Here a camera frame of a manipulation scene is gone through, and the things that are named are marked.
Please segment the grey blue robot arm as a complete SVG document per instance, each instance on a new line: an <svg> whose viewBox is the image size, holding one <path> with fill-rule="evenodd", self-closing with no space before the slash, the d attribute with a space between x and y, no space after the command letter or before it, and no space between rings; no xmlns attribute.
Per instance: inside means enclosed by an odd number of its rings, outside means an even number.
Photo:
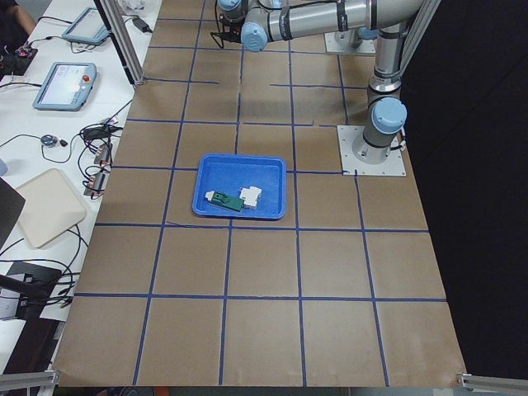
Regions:
<svg viewBox="0 0 528 396"><path fill-rule="evenodd" d="M323 34L326 51L374 56L370 104L400 97L402 59L411 20L421 1L217 1L211 35L261 52L271 42Z"/></svg>

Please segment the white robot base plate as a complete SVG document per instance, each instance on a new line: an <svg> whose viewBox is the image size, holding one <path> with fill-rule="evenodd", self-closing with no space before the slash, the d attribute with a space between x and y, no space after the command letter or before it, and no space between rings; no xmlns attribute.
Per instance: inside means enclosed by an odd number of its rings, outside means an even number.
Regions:
<svg viewBox="0 0 528 396"><path fill-rule="evenodd" d="M342 173L345 176L405 177L403 151L394 137L389 146L375 148L366 143L362 125L337 127Z"/></svg>

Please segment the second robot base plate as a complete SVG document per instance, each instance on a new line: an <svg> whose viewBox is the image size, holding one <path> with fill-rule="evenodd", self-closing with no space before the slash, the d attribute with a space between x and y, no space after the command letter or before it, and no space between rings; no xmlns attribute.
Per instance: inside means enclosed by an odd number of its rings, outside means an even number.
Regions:
<svg viewBox="0 0 528 396"><path fill-rule="evenodd" d="M362 39L358 31L332 32L324 35L326 51L329 54L349 54L373 57L375 41Z"/></svg>

